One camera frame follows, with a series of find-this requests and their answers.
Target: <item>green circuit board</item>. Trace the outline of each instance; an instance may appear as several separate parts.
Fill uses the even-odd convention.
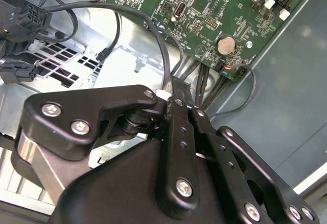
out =
[[[234,81],[244,73],[229,67],[250,64],[283,23],[272,9],[251,0],[98,1],[145,12],[154,24],[164,26],[180,41],[187,55]],[[299,1],[292,0],[288,10],[291,12]],[[143,20],[130,19],[146,28]],[[174,44],[169,38],[166,41]]]

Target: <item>small connector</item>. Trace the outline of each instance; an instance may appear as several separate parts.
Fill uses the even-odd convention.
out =
[[[20,54],[33,43],[36,34],[50,25],[52,14],[27,0],[0,0],[0,49],[4,55]]]
[[[6,61],[0,65],[0,77],[4,83],[32,82],[38,74],[35,64]]]

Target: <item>black plastic housing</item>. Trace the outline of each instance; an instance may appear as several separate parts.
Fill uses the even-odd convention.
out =
[[[27,0],[0,0],[0,57],[19,54],[47,29],[52,14]]]

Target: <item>hole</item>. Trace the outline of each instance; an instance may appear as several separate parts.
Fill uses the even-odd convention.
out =
[[[59,47],[61,49],[65,49],[66,48],[65,46],[61,45],[60,43],[56,43],[55,46],[57,46],[57,47]]]
[[[97,64],[98,64],[98,63],[95,62],[94,60],[89,60],[88,62],[91,63],[91,64],[94,64],[94,65],[97,65]]]
[[[49,70],[43,68],[40,65],[37,67],[37,70],[39,71],[39,75],[42,77],[44,77],[46,74],[48,74],[50,72]]]
[[[44,48],[44,49],[41,49],[41,50],[44,51],[44,52],[46,52],[46,53],[48,53],[48,54],[50,54],[50,55],[56,54],[56,52],[54,52],[54,51],[52,51],[52,50],[50,50],[48,48]]]
[[[42,59],[46,59],[45,56],[43,56],[43,55],[41,55],[41,54],[39,54],[39,53],[34,53],[34,55],[36,55],[36,56],[38,56],[38,57],[40,57],[40,58],[42,58]]]
[[[181,141],[179,144],[180,144],[181,148],[184,148],[184,149],[186,149],[188,146],[188,144],[184,141]]]
[[[50,62],[47,62],[47,61],[43,62],[42,66],[49,68],[51,70],[54,70],[56,68],[56,66],[54,64],[51,64]]]
[[[62,60],[62,61],[67,61],[67,60],[68,60],[65,56],[62,56],[61,54],[57,54],[55,57],[56,57],[57,59]]]
[[[234,155],[234,158],[236,159],[237,164],[241,168],[242,173],[244,173],[246,170],[246,165],[245,165],[244,161],[242,159],[240,159],[240,157],[237,156],[234,152],[233,152],[233,155]]]
[[[54,46],[54,45],[49,46],[49,49],[52,49],[52,50],[55,51],[55,52],[60,52],[60,51],[61,51],[60,48],[58,48],[58,47],[56,47],[56,46]]]
[[[70,87],[74,82],[67,79],[67,78],[64,78],[62,76],[60,76],[59,74],[57,73],[52,73],[51,74],[51,77],[53,77],[54,79],[58,80],[61,82],[61,85],[64,86],[64,87]]]
[[[91,64],[90,64],[90,63],[88,63],[88,62],[87,62],[87,63],[85,63],[84,65],[85,65],[86,67],[89,67],[89,68],[90,68],[90,69],[92,69],[92,70],[95,68],[95,66],[94,66],[94,65],[91,65]]]
[[[73,80],[73,81],[77,81],[78,79],[79,79],[78,76],[72,74],[72,76],[71,76],[71,80]]]
[[[264,204],[264,194],[263,194],[262,190],[260,189],[260,187],[254,181],[248,180],[246,182],[249,185],[256,202],[259,205],[263,205]]]
[[[48,61],[51,62],[52,64],[55,64],[55,65],[58,65],[58,66],[60,65],[58,62],[55,62],[55,61],[52,60],[52,59],[48,59]]]
[[[66,51],[73,54],[73,55],[77,54],[77,52],[75,52],[74,50],[71,50],[71,49],[66,49]]]
[[[59,69],[57,70],[57,73],[59,73],[59,74],[65,76],[65,77],[68,77],[68,76],[71,74],[70,72],[66,71],[66,70],[63,69],[63,68],[59,68]]]

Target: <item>gray panel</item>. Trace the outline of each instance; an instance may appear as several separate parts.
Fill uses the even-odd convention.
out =
[[[327,119],[326,1],[309,0],[259,58],[255,67],[258,89],[248,107],[213,120],[214,127],[227,125],[238,132],[292,187],[326,161],[323,153],[317,154],[319,150],[325,152],[321,138],[327,135],[326,129],[320,130]],[[226,100],[226,93],[229,95],[236,86],[231,85],[208,114],[215,113]],[[250,86],[251,76],[222,111],[242,104]]]

